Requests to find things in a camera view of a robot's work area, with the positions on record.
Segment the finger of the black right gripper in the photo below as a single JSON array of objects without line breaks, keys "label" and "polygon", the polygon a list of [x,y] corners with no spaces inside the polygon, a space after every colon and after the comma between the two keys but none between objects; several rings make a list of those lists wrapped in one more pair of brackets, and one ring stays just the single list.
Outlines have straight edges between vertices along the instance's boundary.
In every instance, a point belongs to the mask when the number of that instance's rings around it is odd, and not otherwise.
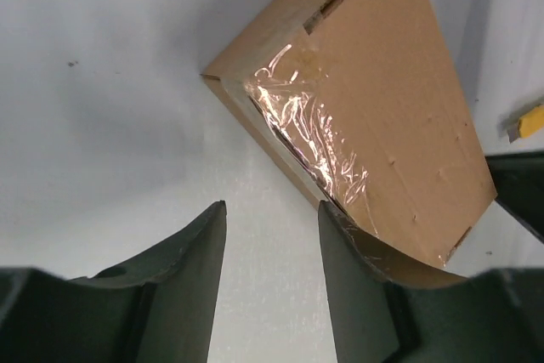
[{"label": "finger of the black right gripper", "polygon": [[496,187],[496,202],[543,242],[543,153],[519,152],[485,159]]}]

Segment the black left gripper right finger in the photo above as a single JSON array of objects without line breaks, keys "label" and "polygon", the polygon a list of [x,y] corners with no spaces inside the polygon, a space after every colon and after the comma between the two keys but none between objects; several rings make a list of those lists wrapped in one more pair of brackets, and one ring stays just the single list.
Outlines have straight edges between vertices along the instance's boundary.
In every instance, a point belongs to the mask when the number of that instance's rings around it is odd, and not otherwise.
[{"label": "black left gripper right finger", "polygon": [[327,201],[318,225],[339,361],[542,361],[541,269],[454,275],[390,247]]}]

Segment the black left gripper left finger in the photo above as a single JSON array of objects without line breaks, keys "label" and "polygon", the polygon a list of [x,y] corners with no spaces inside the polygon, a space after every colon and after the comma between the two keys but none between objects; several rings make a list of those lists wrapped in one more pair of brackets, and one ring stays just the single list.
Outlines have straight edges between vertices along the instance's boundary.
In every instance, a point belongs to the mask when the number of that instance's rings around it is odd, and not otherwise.
[{"label": "black left gripper left finger", "polygon": [[216,201],[182,230],[93,277],[2,269],[2,361],[206,361],[226,215]]}]

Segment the yellow utility knife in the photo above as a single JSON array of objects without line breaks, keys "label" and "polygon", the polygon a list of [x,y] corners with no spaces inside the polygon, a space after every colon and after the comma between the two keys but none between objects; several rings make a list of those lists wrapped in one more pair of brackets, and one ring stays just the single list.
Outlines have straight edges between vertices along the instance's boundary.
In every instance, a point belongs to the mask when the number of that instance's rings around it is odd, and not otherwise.
[{"label": "yellow utility knife", "polygon": [[508,129],[507,136],[510,143],[518,139],[526,139],[543,128],[544,110],[543,105],[537,105],[530,111],[524,113]]}]

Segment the brown cardboard express box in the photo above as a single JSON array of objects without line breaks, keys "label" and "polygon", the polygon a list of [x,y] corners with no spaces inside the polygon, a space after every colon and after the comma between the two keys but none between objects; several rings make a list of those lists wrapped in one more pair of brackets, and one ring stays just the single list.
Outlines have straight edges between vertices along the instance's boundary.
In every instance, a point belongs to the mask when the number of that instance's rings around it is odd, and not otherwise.
[{"label": "brown cardboard express box", "polygon": [[273,0],[202,78],[380,280],[460,281],[496,189],[429,0]]}]

